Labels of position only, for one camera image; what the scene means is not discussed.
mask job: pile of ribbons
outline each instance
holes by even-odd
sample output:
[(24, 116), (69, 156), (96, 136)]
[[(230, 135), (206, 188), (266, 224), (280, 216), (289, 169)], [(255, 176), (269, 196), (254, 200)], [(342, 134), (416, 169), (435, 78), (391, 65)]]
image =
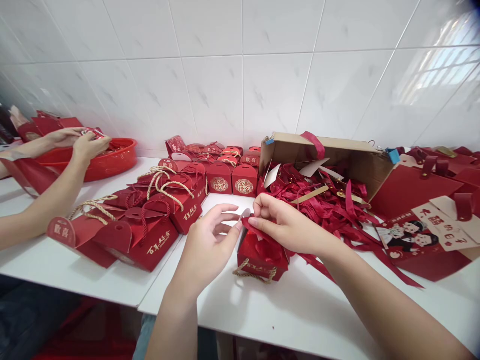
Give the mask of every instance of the pile of ribbons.
[[(305, 132), (301, 136), (315, 145), (317, 159), (322, 160), (325, 157), (325, 148), (317, 137), (309, 132)], [(346, 166), (343, 163), (336, 166), (326, 166), (326, 168), (342, 176), (346, 175)], [(420, 284), (413, 281), (392, 264), (384, 252), (381, 241), (363, 230), (363, 224), (365, 223), (379, 225), (379, 221), (366, 211), (366, 209), (370, 208), (370, 205), (365, 201), (368, 198), (365, 184), (353, 179), (348, 180), (348, 182), (340, 181), (331, 176), (331, 171), (319, 170), (311, 178), (306, 178), (295, 168), (295, 164), (282, 164), (277, 179), (268, 189), (265, 189), (263, 186), (265, 178), (260, 178), (258, 194), (268, 193), (296, 207), (310, 220), (337, 238), (343, 239), (344, 243), (350, 248), (362, 252), (373, 252), (405, 284), (422, 288)], [(316, 190), (318, 191), (318, 189), (322, 189), (320, 190), (322, 192), (303, 202), (298, 201), (302, 196)], [(257, 235), (266, 239), (269, 243), (275, 242), (264, 233), (258, 233)], [(289, 257), (295, 254), (286, 249), (285, 252)], [(325, 265), (318, 261), (315, 255), (298, 255), (334, 281)]]

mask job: stack of gift boxes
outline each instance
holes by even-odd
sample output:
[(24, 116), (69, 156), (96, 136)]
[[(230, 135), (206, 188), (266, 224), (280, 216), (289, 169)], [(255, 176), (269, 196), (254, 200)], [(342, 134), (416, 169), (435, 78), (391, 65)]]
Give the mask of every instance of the stack of gift boxes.
[(180, 136), (166, 147), (169, 157), (158, 166), (70, 218), (53, 219), (47, 235), (104, 268), (120, 260), (151, 272), (197, 221), (209, 192), (256, 196), (259, 147), (185, 145)]

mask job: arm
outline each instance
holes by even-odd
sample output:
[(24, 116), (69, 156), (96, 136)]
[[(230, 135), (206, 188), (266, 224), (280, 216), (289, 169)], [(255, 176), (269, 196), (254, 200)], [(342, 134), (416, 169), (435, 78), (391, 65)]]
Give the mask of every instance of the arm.
[(242, 224), (235, 205), (217, 205), (192, 225), (150, 337), (145, 360), (197, 358), (197, 298), (227, 265)]
[(65, 171), (32, 205), (19, 214), (0, 218), (0, 251), (45, 233), (53, 218), (67, 214), (82, 188), (90, 160), (106, 150), (111, 140), (92, 141), (93, 137), (88, 133), (78, 139)]
[(428, 312), (294, 207), (267, 194), (257, 197), (253, 207), (251, 225), (291, 251), (314, 254), (322, 260), (362, 323), (390, 356), (408, 360), (475, 358)]
[[(77, 138), (80, 137), (82, 130), (84, 130), (83, 127), (69, 127), (54, 131), (44, 137), (16, 147), (14, 150), (35, 159), (55, 148), (71, 147)], [(7, 157), (8, 155), (8, 151), (0, 152), (0, 158)], [(8, 175), (8, 170), (0, 163), (0, 179), (6, 178)]]

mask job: floor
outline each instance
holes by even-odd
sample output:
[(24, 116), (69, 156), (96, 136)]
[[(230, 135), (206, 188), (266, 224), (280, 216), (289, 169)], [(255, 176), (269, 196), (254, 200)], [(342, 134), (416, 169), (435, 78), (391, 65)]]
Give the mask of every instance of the floor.
[[(142, 314), (136, 309), (121, 306), (123, 335), (137, 340), (142, 325)], [(75, 340), (101, 340), (105, 333), (105, 304), (97, 305), (90, 315), (71, 334)], [(234, 344), (237, 356), (234, 356)], [(293, 352), (275, 346), (261, 344), (254, 340), (217, 333), (219, 360), (318, 360), (320, 357)]]

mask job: blue tag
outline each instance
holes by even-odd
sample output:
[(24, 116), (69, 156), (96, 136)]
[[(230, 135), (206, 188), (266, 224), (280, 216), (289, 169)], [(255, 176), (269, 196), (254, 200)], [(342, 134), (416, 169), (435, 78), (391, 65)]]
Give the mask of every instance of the blue tag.
[(388, 152), (390, 160), (394, 165), (400, 162), (400, 154), (397, 149), (387, 149), (386, 151)]

